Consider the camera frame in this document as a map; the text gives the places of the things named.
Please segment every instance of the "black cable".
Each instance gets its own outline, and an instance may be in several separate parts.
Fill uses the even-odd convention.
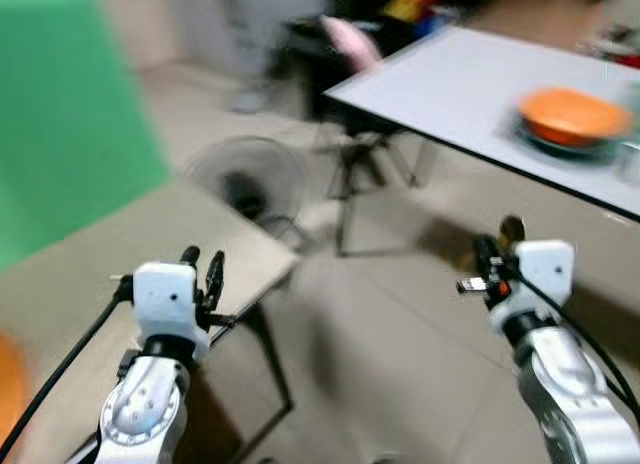
[[[609,355],[605,352],[600,344],[587,332],[585,328],[582,327],[575,319],[569,316],[566,312],[562,310],[562,308],[549,296],[547,296],[544,292],[542,292],[535,284],[529,281],[526,277],[522,275],[521,272],[518,271],[516,275],[517,279],[522,282],[525,286],[527,286],[535,295],[537,295],[540,299],[546,302],[558,315],[566,321],[580,336],[584,339],[587,344],[594,350],[596,354],[602,359],[602,362],[609,368],[613,376],[618,381],[618,384],[622,388],[622,390],[618,389],[610,380],[607,378],[607,384],[610,385],[613,393],[624,402],[627,407],[631,410],[633,417],[635,418],[638,428],[640,429],[640,406],[638,406],[638,401],[636,400],[631,387],[629,387],[629,383],[625,379],[624,375],[618,368],[618,366],[613,362],[613,360],[609,357]]]
[[[89,343],[89,341],[95,336],[98,330],[102,327],[102,325],[107,321],[109,316],[113,313],[118,304],[125,300],[130,300],[130,295],[133,293],[133,280],[131,276],[125,276],[120,281],[120,286],[118,290],[113,294],[113,299],[107,305],[107,307],[102,311],[102,313],[98,316],[98,318],[94,321],[91,327],[84,333],[84,335],[80,338],[80,340],[73,346],[73,349],[69,351],[64,360],[58,365],[58,367],[53,371],[47,382],[40,388],[38,393],[29,403],[27,409],[24,411],[16,425],[13,426],[11,433],[7,436],[7,439],[0,447],[0,463],[4,462],[4,460],[9,455],[11,448],[16,443],[22,431],[27,426],[35,412],[38,410],[40,405],[43,403],[53,386],[60,380],[62,374],[69,368],[69,366],[73,363],[73,361],[78,357],[78,354],[82,352],[85,346]]]

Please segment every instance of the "white table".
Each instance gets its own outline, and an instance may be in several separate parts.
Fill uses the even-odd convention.
[[[109,302],[115,290],[109,275],[149,260],[176,262],[190,244],[202,250],[201,287],[215,252],[226,252],[217,312],[230,315],[259,308],[254,304],[297,260],[228,207],[188,184],[170,183],[0,275],[0,328],[23,344],[34,391]],[[118,363],[136,335],[133,313],[123,303],[32,419],[16,462],[64,462],[96,429]]]
[[[513,135],[527,93],[562,86],[623,104],[639,78],[617,64],[452,27],[326,95],[640,222],[640,187],[618,163],[559,159]]]

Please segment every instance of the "electric fan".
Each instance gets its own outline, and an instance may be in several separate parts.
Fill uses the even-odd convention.
[[[275,238],[295,232],[306,194],[306,167],[295,151],[258,136],[240,136],[214,144],[196,155],[186,176]]]

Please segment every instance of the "green backdrop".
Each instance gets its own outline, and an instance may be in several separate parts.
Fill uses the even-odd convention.
[[[100,0],[0,0],[0,270],[167,178]]]

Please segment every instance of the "pink object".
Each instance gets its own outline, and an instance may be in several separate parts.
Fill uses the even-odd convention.
[[[335,48],[349,60],[354,72],[368,71],[382,65],[382,55],[375,42],[344,19],[322,16],[322,27]]]

